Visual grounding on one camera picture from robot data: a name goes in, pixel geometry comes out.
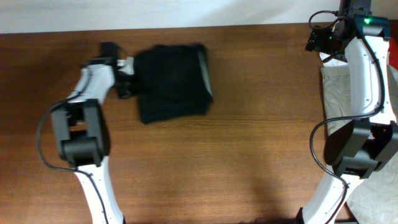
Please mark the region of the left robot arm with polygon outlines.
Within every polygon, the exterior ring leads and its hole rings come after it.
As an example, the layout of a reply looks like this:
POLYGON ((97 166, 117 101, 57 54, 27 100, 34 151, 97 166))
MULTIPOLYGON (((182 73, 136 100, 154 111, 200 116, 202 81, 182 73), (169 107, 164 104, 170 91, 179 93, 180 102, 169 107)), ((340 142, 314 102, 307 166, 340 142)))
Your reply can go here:
POLYGON ((132 59, 120 59, 121 48, 102 42, 99 55, 81 65, 71 94, 51 110, 53 133, 65 171, 77 177, 93 223, 125 223, 109 174, 110 133, 102 105, 120 75, 132 73, 132 59))

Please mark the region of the red cloth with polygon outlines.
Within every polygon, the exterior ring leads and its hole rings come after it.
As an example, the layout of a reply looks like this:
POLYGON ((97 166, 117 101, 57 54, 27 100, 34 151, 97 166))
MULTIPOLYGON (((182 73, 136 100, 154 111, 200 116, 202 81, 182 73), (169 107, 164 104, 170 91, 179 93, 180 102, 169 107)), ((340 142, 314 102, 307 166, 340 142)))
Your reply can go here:
POLYGON ((390 21, 390 28, 391 39, 389 41, 389 65, 397 70, 397 20, 390 21))

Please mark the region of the grey khaki shorts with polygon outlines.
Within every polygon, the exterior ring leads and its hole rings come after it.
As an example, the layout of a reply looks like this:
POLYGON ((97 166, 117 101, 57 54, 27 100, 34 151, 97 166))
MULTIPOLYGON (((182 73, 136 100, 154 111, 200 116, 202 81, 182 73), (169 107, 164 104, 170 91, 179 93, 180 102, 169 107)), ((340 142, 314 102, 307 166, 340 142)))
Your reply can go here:
MULTIPOLYGON (((347 66, 321 68, 327 118, 351 115, 347 66)), ((347 204, 358 223, 397 224, 397 155, 356 187, 347 204)))

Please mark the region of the black shorts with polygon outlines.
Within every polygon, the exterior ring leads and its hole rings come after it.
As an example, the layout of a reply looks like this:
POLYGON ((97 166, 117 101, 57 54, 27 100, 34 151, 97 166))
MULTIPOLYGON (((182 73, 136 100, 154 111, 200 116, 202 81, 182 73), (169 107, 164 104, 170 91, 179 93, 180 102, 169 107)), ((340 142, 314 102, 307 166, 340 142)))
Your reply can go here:
POLYGON ((144 124, 206 114, 213 102, 203 44, 155 45, 138 53, 133 67, 144 124))

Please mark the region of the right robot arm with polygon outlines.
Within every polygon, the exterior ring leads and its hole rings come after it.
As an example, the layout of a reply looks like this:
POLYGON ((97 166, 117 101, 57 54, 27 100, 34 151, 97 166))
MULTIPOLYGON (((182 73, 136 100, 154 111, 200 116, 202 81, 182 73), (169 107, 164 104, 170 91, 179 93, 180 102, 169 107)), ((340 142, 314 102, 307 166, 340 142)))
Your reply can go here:
POLYGON ((315 195, 298 211, 296 223, 334 223, 354 190, 397 152, 397 118, 387 81, 389 21, 368 14, 335 15, 330 25, 312 27, 306 49, 327 53, 326 62, 343 56, 348 64, 353 113, 328 118, 312 130, 314 136, 325 124, 345 121, 326 139, 325 164, 310 146, 325 175, 315 195))

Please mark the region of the white cloth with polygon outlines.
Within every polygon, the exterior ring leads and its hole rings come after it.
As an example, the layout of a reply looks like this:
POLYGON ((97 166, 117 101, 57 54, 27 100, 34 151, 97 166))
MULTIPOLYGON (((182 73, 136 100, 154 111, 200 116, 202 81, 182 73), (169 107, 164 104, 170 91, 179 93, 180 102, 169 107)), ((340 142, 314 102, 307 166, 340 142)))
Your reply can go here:
POLYGON ((324 67, 342 67, 342 66, 347 66, 348 63, 345 59, 345 53, 340 52, 339 55, 334 56, 333 58, 330 58, 330 54, 326 54, 323 52, 319 53, 320 59, 322 61, 322 64, 324 67))

